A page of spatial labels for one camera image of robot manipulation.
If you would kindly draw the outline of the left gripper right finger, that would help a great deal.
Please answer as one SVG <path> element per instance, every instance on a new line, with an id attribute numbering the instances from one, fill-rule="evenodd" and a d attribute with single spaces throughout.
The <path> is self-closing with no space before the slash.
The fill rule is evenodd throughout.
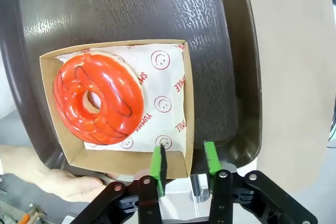
<path id="1" fill-rule="evenodd" d="M 224 169 L 213 142 L 204 142 L 207 179 L 212 194 L 208 223 L 233 223 L 239 204 L 260 223 L 318 223 L 303 205 L 259 170 L 245 176 Z"/>

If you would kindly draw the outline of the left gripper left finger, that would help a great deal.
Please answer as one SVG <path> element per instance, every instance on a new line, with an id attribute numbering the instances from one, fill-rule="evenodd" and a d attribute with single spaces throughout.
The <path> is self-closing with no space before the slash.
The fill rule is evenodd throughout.
<path id="1" fill-rule="evenodd" d="M 75 223 L 126 223 L 134 214 L 138 223 L 162 223 L 159 198 L 165 196 L 166 153 L 154 148 L 149 174 L 125 185 L 110 183 L 76 218 Z"/>

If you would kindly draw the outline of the person's right hand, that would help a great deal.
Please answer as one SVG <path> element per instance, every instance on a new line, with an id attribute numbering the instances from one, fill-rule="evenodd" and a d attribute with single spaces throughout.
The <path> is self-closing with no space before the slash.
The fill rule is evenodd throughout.
<path id="1" fill-rule="evenodd" d="M 64 170 L 47 168 L 34 172 L 31 182 L 68 202 L 92 202 L 107 187 L 95 177 L 76 177 Z"/>

